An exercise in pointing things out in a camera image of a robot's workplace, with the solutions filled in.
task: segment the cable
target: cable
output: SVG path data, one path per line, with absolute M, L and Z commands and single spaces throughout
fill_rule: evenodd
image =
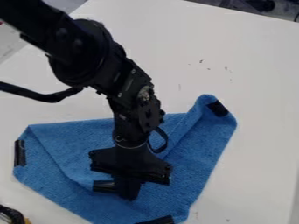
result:
M 71 87 L 68 88 L 67 90 L 57 92 L 54 94 L 40 94 L 23 87 L 18 87 L 0 81 L 0 91 L 4 91 L 6 93 L 10 93 L 14 95 L 20 95 L 40 102 L 50 102 L 50 103 L 60 102 L 63 99 L 67 98 L 68 96 L 78 94 L 82 90 L 83 88 Z
M 299 12 L 298 12 L 297 15 L 295 16 L 295 18 L 294 18 L 294 22 L 297 22 L 298 17 L 299 17 Z

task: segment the black robotic arm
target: black robotic arm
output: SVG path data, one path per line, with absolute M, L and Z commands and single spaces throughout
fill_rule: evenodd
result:
M 118 193 L 133 200 L 142 183 L 168 185 L 170 164 L 150 152 L 150 132 L 158 128 L 164 111 L 156 98 L 151 78 L 113 41 L 103 24 L 73 20 L 65 12 L 41 0 L 0 0 L 0 18 L 18 29 L 21 38 L 43 50 L 55 76 L 71 88 L 55 94 L 0 82 L 0 90 L 42 102 L 58 102 L 91 87 L 105 94 L 114 112 L 115 147 L 93 150 L 91 169 L 112 174 L 114 181 L 94 181 L 94 190 Z

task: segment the blue microfiber cloth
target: blue microfiber cloth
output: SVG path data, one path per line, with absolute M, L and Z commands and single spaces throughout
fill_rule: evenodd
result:
M 114 146 L 112 119 L 30 125 L 19 138 L 27 165 L 16 166 L 14 174 L 92 223 L 128 224 L 166 215 L 184 221 L 236 128 L 233 115 L 214 102 L 214 96 L 202 95 L 188 113 L 166 116 L 161 128 L 169 146 L 158 156 L 174 166 L 170 185 L 146 183 L 134 201 L 92 192 L 94 180 L 111 179 L 90 171 L 88 152 Z M 158 135 L 150 139 L 156 146 L 163 142 Z

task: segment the white surface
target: white surface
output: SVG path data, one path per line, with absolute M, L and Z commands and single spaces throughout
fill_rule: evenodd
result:
M 75 15 L 105 23 L 153 78 L 167 112 L 211 93 L 236 116 L 239 127 L 187 223 L 289 222 L 299 160 L 298 24 L 177 0 L 91 0 Z M 0 75 L 38 91 L 65 88 L 30 46 Z M 0 94 L 0 105 L 0 202 L 33 223 L 85 223 L 12 177 L 12 147 L 30 123 L 111 116 L 104 96 L 90 89 L 52 105 Z
M 0 25 L 0 63 L 11 57 L 25 45 L 26 43 L 20 39 L 16 30 L 6 24 Z

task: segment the black bracket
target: black bracket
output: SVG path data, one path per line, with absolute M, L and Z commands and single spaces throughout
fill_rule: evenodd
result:
M 124 199 L 134 200 L 141 184 L 154 182 L 170 184 L 172 167 L 150 152 L 148 143 L 128 149 L 121 146 L 89 152 L 91 170 L 109 173 L 113 181 L 94 181 L 94 191 L 116 193 Z

